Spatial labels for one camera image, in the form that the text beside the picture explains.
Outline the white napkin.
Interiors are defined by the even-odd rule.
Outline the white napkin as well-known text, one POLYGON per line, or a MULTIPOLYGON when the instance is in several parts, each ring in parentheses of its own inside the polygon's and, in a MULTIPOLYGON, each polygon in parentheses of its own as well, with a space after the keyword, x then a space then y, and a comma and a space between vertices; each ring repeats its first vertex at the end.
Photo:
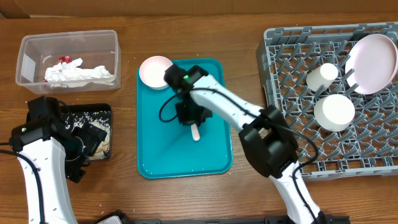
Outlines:
POLYGON ((78 58, 70 63, 59 63, 45 71, 51 87, 76 88, 94 83, 100 85, 114 85, 116 76, 111 74, 104 65, 95 68, 80 68, 83 59, 78 58))

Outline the white bowl with rice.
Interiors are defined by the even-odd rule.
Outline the white bowl with rice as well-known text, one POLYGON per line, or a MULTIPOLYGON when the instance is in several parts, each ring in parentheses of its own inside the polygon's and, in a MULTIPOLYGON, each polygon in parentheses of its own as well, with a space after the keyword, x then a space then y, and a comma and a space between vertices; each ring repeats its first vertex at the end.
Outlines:
POLYGON ((355 108, 349 98, 334 94, 320 99, 315 104, 314 116, 323 129, 340 132, 351 124, 355 116, 355 108))

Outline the white plastic fork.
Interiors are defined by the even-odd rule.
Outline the white plastic fork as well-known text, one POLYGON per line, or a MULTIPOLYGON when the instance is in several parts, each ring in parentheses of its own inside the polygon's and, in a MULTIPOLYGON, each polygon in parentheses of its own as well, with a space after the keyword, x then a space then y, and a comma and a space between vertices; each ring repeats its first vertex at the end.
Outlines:
POLYGON ((198 126, 196 124, 192 124, 191 126, 192 138, 194 141, 200 140, 200 133, 198 130, 198 126))

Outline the white round plate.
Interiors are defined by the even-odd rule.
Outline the white round plate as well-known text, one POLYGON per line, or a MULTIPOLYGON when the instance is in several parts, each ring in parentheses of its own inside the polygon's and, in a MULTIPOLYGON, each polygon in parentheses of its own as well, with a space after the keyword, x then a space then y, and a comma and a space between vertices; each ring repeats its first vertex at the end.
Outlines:
POLYGON ((387 36, 371 34, 359 40, 349 52, 345 72, 356 93, 370 95, 388 86, 397 73, 397 46, 387 36))

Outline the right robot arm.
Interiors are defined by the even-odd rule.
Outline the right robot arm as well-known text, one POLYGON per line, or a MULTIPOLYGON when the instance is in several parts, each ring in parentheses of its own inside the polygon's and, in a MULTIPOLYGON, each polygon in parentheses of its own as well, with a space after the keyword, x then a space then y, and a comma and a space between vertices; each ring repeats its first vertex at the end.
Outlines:
POLYGON ((246 159, 274 183, 292 222, 326 222, 300 174, 304 164, 299 162, 296 138, 303 134, 288 127, 278 108, 245 101, 198 65, 189 70, 172 65, 164 80, 177 96, 214 112, 237 130, 246 159))

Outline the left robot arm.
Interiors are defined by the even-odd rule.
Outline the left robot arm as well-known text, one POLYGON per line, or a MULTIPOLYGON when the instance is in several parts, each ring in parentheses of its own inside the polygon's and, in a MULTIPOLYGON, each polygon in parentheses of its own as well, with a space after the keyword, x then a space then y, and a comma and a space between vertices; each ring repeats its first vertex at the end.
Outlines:
POLYGON ((56 98, 27 105, 27 121, 12 130, 9 143, 24 174, 29 223, 76 223, 67 180, 81 180, 107 132, 90 123, 67 127, 56 98))

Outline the red snack wrapper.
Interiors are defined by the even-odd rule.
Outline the red snack wrapper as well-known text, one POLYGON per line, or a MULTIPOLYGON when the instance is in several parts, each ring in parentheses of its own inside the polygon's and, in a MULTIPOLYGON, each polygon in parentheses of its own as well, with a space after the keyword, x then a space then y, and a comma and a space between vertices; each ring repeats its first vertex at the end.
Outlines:
MULTIPOLYGON (((59 58, 59 60, 54 64, 53 67, 55 67, 55 66, 58 65, 59 63, 70 63, 70 62, 72 62, 72 60, 71 60, 71 58, 70 58, 69 56, 63 56, 63 57, 60 57, 60 58, 59 58)), ((47 76, 47 75, 45 75, 44 82, 48 82, 46 76, 47 76)))

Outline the white bowl with peanuts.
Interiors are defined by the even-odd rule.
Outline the white bowl with peanuts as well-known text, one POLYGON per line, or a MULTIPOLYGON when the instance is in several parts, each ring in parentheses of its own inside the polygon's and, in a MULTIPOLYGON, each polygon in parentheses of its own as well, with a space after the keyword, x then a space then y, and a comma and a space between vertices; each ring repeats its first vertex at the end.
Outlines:
POLYGON ((139 67, 141 81, 154 90, 163 90, 168 87, 164 80, 165 71, 173 65, 167 57, 160 55, 147 58, 139 67))

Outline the white upturned cup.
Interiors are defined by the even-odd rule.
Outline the white upturned cup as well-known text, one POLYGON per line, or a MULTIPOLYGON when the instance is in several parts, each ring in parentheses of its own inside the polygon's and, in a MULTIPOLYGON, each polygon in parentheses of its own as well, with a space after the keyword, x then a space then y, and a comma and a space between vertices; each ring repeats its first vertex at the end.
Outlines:
POLYGON ((332 63, 324 63, 306 77, 306 83, 309 89, 317 91, 322 85, 329 87, 337 78, 338 69, 332 63))

